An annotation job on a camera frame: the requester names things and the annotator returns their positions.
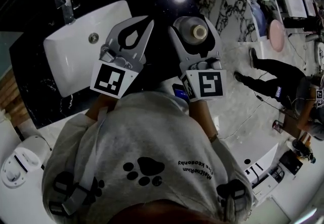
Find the faucet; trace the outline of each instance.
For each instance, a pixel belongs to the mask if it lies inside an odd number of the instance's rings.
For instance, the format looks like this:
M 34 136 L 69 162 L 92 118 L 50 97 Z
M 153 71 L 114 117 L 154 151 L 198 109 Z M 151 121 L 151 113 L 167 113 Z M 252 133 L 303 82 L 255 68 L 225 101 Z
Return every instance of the faucet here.
M 71 0 L 54 0 L 57 9 L 62 8 L 65 25 L 70 25 L 75 21 Z
M 70 25 L 75 21 L 73 10 L 80 6 L 78 1 L 71 0 L 54 0 L 57 9 L 62 8 L 65 25 Z

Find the black marble countertop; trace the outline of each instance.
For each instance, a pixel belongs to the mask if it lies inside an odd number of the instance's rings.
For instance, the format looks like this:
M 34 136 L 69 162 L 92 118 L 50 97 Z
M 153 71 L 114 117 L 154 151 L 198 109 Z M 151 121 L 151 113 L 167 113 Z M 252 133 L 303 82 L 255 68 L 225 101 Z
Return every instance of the black marble countertop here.
M 119 0 L 80 0 L 74 10 L 79 18 L 93 10 Z M 199 14 L 195 0 L 126 0 L 132 16 L 149 15 L 155 26 L 147 45 L 147 63 L 133 87 L 157 83 L 178 74 L 178 58 L 168 36 L 167 26 L 180 16 Z M 33 26 L 10 48 L 13 71 L 28 113 L 37 128 L 90 107 L 99 93 L 89 88 L 62 98 L 55 84 L 43 47 L 43 41 L 64 26 L 61 10 L 43 12 Z

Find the gray sweatshirt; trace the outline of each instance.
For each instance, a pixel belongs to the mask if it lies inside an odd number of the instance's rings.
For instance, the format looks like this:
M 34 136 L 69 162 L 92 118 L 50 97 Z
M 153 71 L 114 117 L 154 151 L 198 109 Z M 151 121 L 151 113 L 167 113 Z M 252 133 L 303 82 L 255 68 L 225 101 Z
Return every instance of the gray sweatshirt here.
M 235 159 L 219 140 L 213 144 L 186 113 L 186 103 L 157 92 L 128 95 L 97 123 L 77 115 L 64 126 L 45 167 L 43 203 L 57 223 L 102 223 L 135 204 L 167 199 L 215 219 L 224 218 L 217 187 L 231 178 L 246 186 L 239 200 L 229 199 L 226 216 L 242 221 L 252 204 L 251 186 Z M 62 198 L 54 178 L 75 157 L 74 179 L 80 179 L 95 138 L 94 195 L 73 217 L 53 215 L 50 201 Z
M 310 80 L 311 77 L 302 78 L 297 88 L 295 109 L 298 115 L 302 112 L 307 99 L 310 99 Z M 314 108 L 312 117 L 315 119 L 310 123 L 308 133 L 318 139 L 324 140 L 324 126 L 322 124 L 324 122 L 324 107 Z

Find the hand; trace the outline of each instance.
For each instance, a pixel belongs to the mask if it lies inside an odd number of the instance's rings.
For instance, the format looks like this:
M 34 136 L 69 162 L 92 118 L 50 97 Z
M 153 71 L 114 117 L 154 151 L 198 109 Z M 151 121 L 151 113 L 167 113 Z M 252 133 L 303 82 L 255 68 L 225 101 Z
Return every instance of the hand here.
M 104 107 L 108 107 L 107 112 L 114 110 L 118 99 L 104 94 L 100 94 L 96 101 L 92 104 L 90 109 L 87 111 L 86 116 L 95 121 L 98 120 L 99 110 Z

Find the white sink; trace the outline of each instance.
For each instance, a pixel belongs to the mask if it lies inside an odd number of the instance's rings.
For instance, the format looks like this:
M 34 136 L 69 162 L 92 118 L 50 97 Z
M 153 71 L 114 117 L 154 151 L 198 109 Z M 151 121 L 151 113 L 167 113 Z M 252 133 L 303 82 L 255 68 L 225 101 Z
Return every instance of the white sink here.
M 78 18 L 44 40 L 47 60 L 62 97 L 90 86 L 100 47 L 116 24 L 131 17 L 126 1 L 115 2 Z M 92 33 L 99 36 L 95 44 L 89 42 Z

